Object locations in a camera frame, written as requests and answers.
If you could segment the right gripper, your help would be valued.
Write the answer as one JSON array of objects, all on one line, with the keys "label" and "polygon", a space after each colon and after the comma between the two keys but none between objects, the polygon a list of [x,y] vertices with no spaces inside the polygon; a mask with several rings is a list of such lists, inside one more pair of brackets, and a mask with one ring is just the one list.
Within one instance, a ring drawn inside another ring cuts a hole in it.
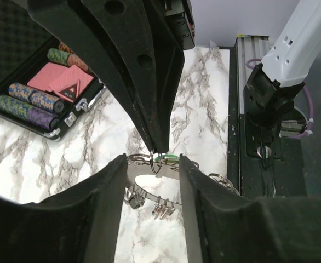
[{"label": "right gripper", "polygon": [[141,115],[156,144],[152,151],[167,152],[170,114],[184,65],[182,49],[195,46],[191,1],[84,3],[109,35],[131,75]]}]

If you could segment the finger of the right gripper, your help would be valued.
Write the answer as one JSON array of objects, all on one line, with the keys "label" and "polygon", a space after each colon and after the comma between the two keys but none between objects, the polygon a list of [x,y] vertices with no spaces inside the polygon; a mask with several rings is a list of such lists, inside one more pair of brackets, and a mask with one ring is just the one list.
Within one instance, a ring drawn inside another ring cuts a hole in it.
[{"label": "finger of the right gripper", "polygon": [[136,97],[136,86],[109,35],[83,1],[28,1],[37,24],[65,43],[108,88],[149,150],[156,149]]}]

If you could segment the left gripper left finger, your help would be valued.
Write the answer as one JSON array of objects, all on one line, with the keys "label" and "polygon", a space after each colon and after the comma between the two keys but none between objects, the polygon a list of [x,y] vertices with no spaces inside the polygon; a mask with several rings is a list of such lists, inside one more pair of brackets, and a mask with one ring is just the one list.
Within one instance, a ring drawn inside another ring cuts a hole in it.
[{"label": "left gripper left finger", "polygon": [[0,197],[0,262],[113,262],[126,155],[39,203]]}]

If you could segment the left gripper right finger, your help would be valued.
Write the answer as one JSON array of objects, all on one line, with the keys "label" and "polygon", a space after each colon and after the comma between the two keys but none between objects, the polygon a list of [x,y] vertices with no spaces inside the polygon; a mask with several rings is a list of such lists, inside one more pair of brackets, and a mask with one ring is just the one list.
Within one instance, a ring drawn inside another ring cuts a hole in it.
[{"label": "left gripper right finger", "polygon": [[321,196],[248,200],[179,167],[189,262],[321,262]]}]

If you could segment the green tagged key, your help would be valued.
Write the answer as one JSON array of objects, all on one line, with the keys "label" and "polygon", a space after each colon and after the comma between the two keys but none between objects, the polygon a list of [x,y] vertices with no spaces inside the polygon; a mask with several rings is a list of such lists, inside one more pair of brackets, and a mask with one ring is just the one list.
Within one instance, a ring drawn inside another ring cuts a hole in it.
[{"label": "green tagged key", "polygon": [[158,156],[154,160],[157,163],[165,164],[171,166],[172,170],[178,170],[180,159],[176,155],[172,154],[163,154],[161,156]]}]

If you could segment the metal key ring disc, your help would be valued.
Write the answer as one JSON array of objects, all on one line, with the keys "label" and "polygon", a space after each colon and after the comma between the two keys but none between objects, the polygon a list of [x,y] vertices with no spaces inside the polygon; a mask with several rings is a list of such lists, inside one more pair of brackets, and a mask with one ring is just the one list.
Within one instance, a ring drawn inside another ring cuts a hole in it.
[{"label": "metal key ring disc", "polygon": [[125,184],[124,203],[136,210],[144,206],[146,200],[154,203],[167,204],[175,211],[182,209],[179,197],[174,197],[166,190],[175,189],[179,182],[180,167],[172,170],[171,166],[155,162],[155,158],[163,154],[150,155],[136,153],[127,157],[127,180]]}]

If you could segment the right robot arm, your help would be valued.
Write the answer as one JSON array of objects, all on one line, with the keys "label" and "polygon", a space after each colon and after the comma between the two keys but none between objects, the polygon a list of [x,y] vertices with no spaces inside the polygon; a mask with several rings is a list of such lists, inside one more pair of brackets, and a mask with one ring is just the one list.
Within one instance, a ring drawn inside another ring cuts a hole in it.
[{"label": "right robot arm", "polygon": [[[184,51],[194,46],[189,1],[28,1],[33,21],[68,45],[107,86],[157,153],[169,149],[170,115]],[[299,1],[275,45],[254,67],[249,112],[273,126],[321,51],[321,1]]]}]

